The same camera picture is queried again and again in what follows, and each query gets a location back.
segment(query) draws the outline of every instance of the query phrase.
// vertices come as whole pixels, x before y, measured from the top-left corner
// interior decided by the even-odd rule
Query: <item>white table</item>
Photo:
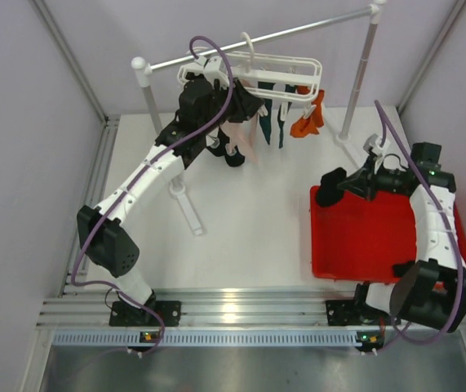
[[[385,109],[406,142],[396,110]],[[328,111],[340,129],[345,108]],[[144,227],[131,237],[140,249],[140,270],[151,287],[322,287],[336,291],[354,287],[352,282],[312,275],[309,190],[319,184],[323,174],[339,166],[348,173],[356,168],[325,128],[319,136],[290,137],[288,129],[301,113],[302,109],[290,111],[283,149],[277,147],[276,114],[271,145],[265,143],[259,128],[257,165],[246,162],[231,168],[223,158],[204,151],[185,172],[189,197],[204,225],[204,235],[193,236],[167,189],[143,211]],[[173,117],[162,115],[162,124],[167,125]],[[372,133],[381,133],[375,108],[357,108],[352,140],[363,146]],[[106,196],[136,168],[155,137],[148,115],[121,117]],[[401,156],[394,143],[389,153]],[[397,160],[388,158],[386,166],[396,167]],[[90,264],[87,280],[105,276]]]

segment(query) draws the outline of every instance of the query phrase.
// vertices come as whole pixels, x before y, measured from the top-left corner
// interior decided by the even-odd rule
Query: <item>purple hose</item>
[[[459,252],[459,246],[457,241],[454,238],[454,235],[452,234],[452,225],[450,224],[450,221],[448,220],[448,217],[446,216],[446,213],[443,211],[442,205],[439,203],[439,200],[437,200],[436,195],[433,193],[433,191],[430,189],[430,185],[428,185],[427,181],[424,179],[423,175],[419,171],[418,167],[415,165],[414,161],[412,160],[411,156],[408,154],[406,151],[405,146],[403,145],[402,141],[399,139],[399,135],[397,134],[396,129],[394,128],[394,125],[392,125],[392,122],[390,119],[387,117],[387,114],[385,113],[383,107],[381,106],[381,103],[378,102],[377,100],[374,101],[376,108],[378,109],[378,114],[379,118],[381,119],[382,124],[385,127],[388,127],[390,130],[390,133],[392,134],[394,140],[396,141],[397,146],[401,150],[402,154],[405,156],[406,161],[409,164],[409,167],[412,169],[414,172],[415,176],[419,180],[420,184],[424,187],[424,189],[427,191],[428,196],[432,199],[434,205],[436,206],[437,210],[439,211],[442,219],[443,219],[443,224],[445,226],[446,231],[448,232],[449,240],[450,240],[450,245],[452,246],[452,251],[454,253],[455,257],[455,262],[456,262],[456,268],[458,271],[458,281],[457,281],[457,288],[455,292],[455,299],[454,299],[454,304],[452,305],[452,311],[450,312],[449,318],[446,320],[445,325],[440,329],[434,336],[429,337],[426,340],[423,341],[418,341],[417,339],[413,339],[405,334],[406,329],[410,326],[410,324],[407,324],[403,330],[400,330],[397,326],[396,323],[393,322],[393,328],[396,330],[398,333],[397,336],[395,336],[393,339],[395,340],[398,336],[401,336],[403,339],[406,341],[414,344],[414,345],[429,345],[431,343],[434,343],[438,341],[445,333],[448,332],[450,327],[452,326],[452,323],[455,320],[456,315],[458,314],[459,310],[459,305],[461,303],[461,295],[463,293],[463,280],[464,280],[464,267],[463,264],[461,263],[461,253]]]
[[[229,89],[227,91],[227,96],[225,98],[224,105],[222,106],[220,111],[216,114],[216,116],[214,116],[209,122],[207,122],[202,127],[198,128],[196,131],[191,132],[187,136],[181,138],[180,140],[176,141],[175,143],[173,143],[169,147],[162,150],[153,159],[151,159],[151,163],[155,163],[158,159],[163,157],[169,151],[173,150],[174,148],[181,145],[182,143],[185,143],[187,140],[189,140],[189,139],[191,139],[191,138],[193,138],[195,136],[200,135],[201,133],[203,133],[204,131],[206,131],[207,129],[209,129],[213,125],[215,125],[216,122],[219,121],[220,118],[222,117],[222,115],[225,113],[225,110],[227,110],[227,108],[229,107],[229,103],[231,102],[231,99],[233,98],[233,87],[234,87],[233,71],[231,70],[231,64],[229,63],[229,60],[228,60],[227,56],[220,49],[220,47],[218,45],[216,45],[213,41],[211,41],[209,38],[198,35],[196,37],[193,37],[193,39],[191,39],[191,41],[189,42],[189,49],[190,49],[191,53],[193,54],[193,56],[195,56],[195,58],[197,58],[197,55],[194,53],[193,44],[195,43],[195,41],[198,41],[198,40],[205,41],[209,45],[214,47],[216,49],[216,51],[218,52],[218,54],[220,55],[220,57],[222,57],[222,60],[224,61],[225,68],[227,69],[227,74],[228,74],[228,78],[229,78]],[[133,186],[135,186],[136,182],[142,177],[142,175],[148,170],[148,168],[149,168],[149,166],[144,166],[142,168],[142,170],[140,170],[136,174],[136,176],[133,177],[133,179],[130,181],[129,185],[127,186],[127,192],[129,192],[133,188]],[[75,264],[73,265],[73,272],[71,274],[71,283],[74,286],[77,286],[77,287],[85,287],[85,286],[90,286],[92,284],[104,284],[104,285],[106,285],[108,287],[111,287],[112,289],[118,291],[120,297],[122,297],[127,302],[129,302],[129,303],[133,304],[134,306],[136,306],[136,307],[144,310],[145,312],[151,314],[160,323],[159,338],[155,341],[153,347],[151,347],[151,349],[149,351],[146,351],[146,354],[151,354],[152,352],[154,352],[158,348],[158,345],[160,344],[160,342],[162,341],[162,338],[164,337],[164,332],[166,331],[166,325],[164,324],[162,318],[156,312],[151,310],[150,308],[144,306],[143,304],[140,304],[140,303],[136,302],[135,300],[130,298],[126,293],[121,292],[120,289],[118,288],[118,286],[115,285],[114,283],[111,283],[111,282],[108,282],[108,281],[105,281],[105,280],[92,280],[90,282],[79,282],[77,280],[78,269],[80,267],[82,259],[86,255],[86,251],[89,248],[89,246],[91,244],[91,241],[95,237],[96,233],[98,232],[98,230],[100,229],[100,227],[102,226],[104,221],[108,218],[108,216],[111,214],[111,212],[114,211],[114,209],[117,207],[117,205],[120,204],[120,202],[124,199],[125,196],[126,196],[126,192],[122,192],[118,196],[118,198],[113,202],[111,207],[108,208],[108,211],[106,211],[106,213],[96,222],[95,226],[93,227],[93,229],[91,230],[91,232],[87,236],[86,242],[84,243],[84,245],[82,245],[82,248],[81,248],[80,252],[78,253],[77,260],[75,261]]]

